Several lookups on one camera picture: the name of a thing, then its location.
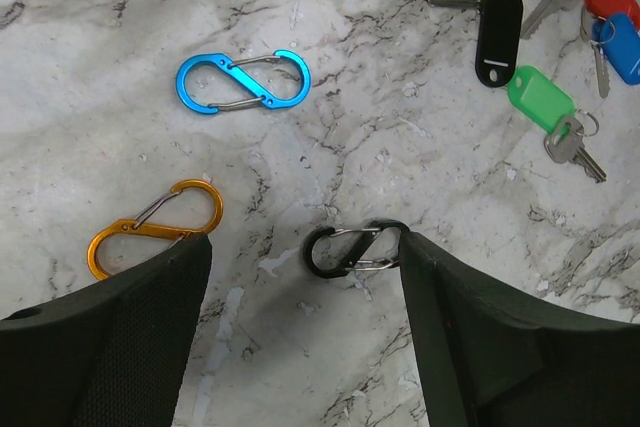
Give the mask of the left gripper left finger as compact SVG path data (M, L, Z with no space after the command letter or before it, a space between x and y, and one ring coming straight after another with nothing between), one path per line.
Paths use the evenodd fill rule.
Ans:
M2 319L2 425L171 425L211 261L197 235Z

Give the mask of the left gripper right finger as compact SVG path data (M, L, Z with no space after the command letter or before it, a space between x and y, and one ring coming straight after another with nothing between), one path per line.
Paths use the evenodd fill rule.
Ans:
M639 328L493 278L416 232L400 273L433 426L635 426Z

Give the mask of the orange carabiner near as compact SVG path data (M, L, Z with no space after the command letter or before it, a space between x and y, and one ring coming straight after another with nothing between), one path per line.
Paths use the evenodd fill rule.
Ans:
M213 214L207 223L199 228L185 228L149 222L149 219L164 204L182 195L189 189L196 189L204 192L212 202ZM223 213L223 197L213 185L199 179L181 180L133 218L118 219L105 229L98 232L90 241L87 248L86 260L89 271L98 281L105 280L112 276L112 273L101 266L98 255L101 244L110 237L116 235L147 237L170 241L172 245L175 245L176 243L187 240L194 235L211 233L220 224Z

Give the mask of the green tag key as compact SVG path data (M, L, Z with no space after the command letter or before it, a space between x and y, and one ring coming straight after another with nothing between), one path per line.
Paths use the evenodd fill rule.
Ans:
M543 146L553 162L581 166L596 183L607 180L607 174L584 144L584 139L597 134L600 128L591 113L577 109L568 94L529 65L516 68L507 95L517 110L546 133Z

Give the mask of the blue carabiner lower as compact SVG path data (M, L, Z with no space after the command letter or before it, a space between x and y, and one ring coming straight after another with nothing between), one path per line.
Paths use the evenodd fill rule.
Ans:
M264 62L287 62L296 68L300 74L300 87L295 96L288 99L275 96L242 69L243 65ZM252 97L227 103L200 104L196 102L188 93L186 82L191 71L202 66L218 69ZM175 90L179 100L189 110L203 115L215 115L224 111L241 110L254 106L262 106L268 110L292 108L305 100L311 90L311 85L311 71L307 63L298 54L283 49L275 50L271 55L242 60L233 60L224 53L198 54L186 59L175 76Z

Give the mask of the blue tag key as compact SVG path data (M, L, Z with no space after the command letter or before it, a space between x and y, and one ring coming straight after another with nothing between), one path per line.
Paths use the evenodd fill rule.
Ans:
M627 14L615 13L604 19L583 8L580 35L594 53L601 98L610 92L607 63L627 85L639 84L639 33Z

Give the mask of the black tag key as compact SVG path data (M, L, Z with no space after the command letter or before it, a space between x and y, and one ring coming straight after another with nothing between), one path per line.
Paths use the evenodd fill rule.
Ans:
M475 8L479 14L475 73L486 87L499 88L514 75L519 49L522 0L428 0L434 7Z

